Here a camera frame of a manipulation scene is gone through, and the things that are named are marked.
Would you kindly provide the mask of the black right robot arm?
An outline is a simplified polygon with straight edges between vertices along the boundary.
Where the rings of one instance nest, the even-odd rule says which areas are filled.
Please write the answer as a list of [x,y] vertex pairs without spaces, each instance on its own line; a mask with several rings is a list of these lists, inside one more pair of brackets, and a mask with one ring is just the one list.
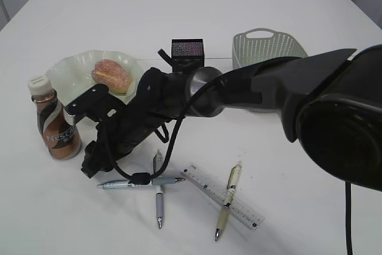
[[205,67],[199,49],[159,55],[172,72],[149,69],[128,104],[101,87],[82,95],[84,114],[97,123],[97,140],[86,147],[81,167],[87,177],[117,169],[152,133],[172,150],[176,135],[167,122],[236,108],[276,112],[286,138],[299,141],[321,169],[381,190],[380,46],[278,57],[227,73]]

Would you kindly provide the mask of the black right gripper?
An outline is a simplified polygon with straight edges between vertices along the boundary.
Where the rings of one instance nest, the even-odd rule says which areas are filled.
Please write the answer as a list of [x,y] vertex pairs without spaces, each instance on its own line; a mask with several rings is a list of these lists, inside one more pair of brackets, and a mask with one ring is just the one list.
[[176,119],[187,102],[187,78],[183,72],[164,73],[152,67],[141,77],[128,104],[108,93],[98,105],[102,118],[97,140],[85,148],[82,172],[92,177],[113,170],[111,159],[129,155],[163,123]]

